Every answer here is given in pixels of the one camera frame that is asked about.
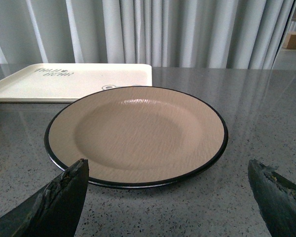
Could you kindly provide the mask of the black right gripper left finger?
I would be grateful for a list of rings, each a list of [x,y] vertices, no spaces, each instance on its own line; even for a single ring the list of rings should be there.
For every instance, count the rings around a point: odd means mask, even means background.
[[[80,159],[0,217],[0,237],[73,237],[84,206],[88,161]]]

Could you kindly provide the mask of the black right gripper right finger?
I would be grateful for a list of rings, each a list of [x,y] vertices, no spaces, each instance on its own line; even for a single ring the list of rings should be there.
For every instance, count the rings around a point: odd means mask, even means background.
[[[270,234],[296,237],[296,184],[255,159],[249,161],[248,178]]]

